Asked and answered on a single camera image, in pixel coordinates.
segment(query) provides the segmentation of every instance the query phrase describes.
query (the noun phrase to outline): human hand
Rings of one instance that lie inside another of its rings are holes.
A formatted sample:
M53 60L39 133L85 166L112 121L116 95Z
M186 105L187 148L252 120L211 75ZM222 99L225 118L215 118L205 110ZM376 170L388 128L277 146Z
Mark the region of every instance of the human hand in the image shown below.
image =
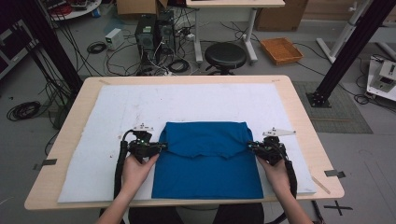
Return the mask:
M257 157L257 160L264 168L265 175L276 194L284 190L290 191L290 182L284 160L279 161L274 166L260 157Z
M149 175L149 171L158 160L160 154L151 157L147 162L140 163L135 156L130 155L125 159L122 170L122 189L129 195L134 194Z

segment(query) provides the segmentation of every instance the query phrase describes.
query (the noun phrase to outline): human arm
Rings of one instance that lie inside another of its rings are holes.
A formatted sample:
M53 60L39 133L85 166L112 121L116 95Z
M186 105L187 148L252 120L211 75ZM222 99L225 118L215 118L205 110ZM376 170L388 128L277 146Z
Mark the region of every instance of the human arm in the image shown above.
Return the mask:
M274 193L285 211L290 224L312 224L311 219L305 210L290 192L290 182L286 170L285 162L279 161L274 166L267 161L257 157L258 161L265 170L265 175L270 182Z
M129 203L139 190L140 186L146 180L149 170L157 161L158 157L159 154L151 157L149 161L143 163L137 161L134 156L129 156L125 159L122 170L123 181L120 193L97 220L97 224L120 223Z

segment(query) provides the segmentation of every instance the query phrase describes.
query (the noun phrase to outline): folded blue t-shirt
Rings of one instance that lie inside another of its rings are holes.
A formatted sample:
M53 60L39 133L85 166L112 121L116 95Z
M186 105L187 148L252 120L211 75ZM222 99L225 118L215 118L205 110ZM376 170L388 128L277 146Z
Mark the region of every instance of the folded blue t-shirt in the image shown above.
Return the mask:
M167 122L152 198L261 199L262 185L245 122Z

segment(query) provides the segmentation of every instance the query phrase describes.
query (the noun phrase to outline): desk leg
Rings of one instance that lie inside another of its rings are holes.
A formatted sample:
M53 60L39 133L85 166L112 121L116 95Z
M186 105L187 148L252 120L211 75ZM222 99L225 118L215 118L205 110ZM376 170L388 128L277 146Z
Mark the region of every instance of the desk leg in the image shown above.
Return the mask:
M204 61L202 57L201 42L199 40L199 9L195 10L195 37L194 37L195 61L200 66Z
M251 9L250 18L248 20L247 33L242 36L244 39L245 47L247 48L247 55L250 59L250 64L258 61L256 53L254 52L253 46L251 45L250 42L250 37L254 26L254 19L256 18L256 12L257 12L257 8L254 7L253 9Z

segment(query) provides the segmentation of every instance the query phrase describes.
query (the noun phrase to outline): round stool seat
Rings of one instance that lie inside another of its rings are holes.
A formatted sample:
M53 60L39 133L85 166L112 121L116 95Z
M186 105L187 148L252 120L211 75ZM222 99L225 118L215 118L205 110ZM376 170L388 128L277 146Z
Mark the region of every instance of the round stool seat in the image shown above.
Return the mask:
M206 49L205 59L208 63L221 69L235 69L247 61L245 51L235 44L218 43Z

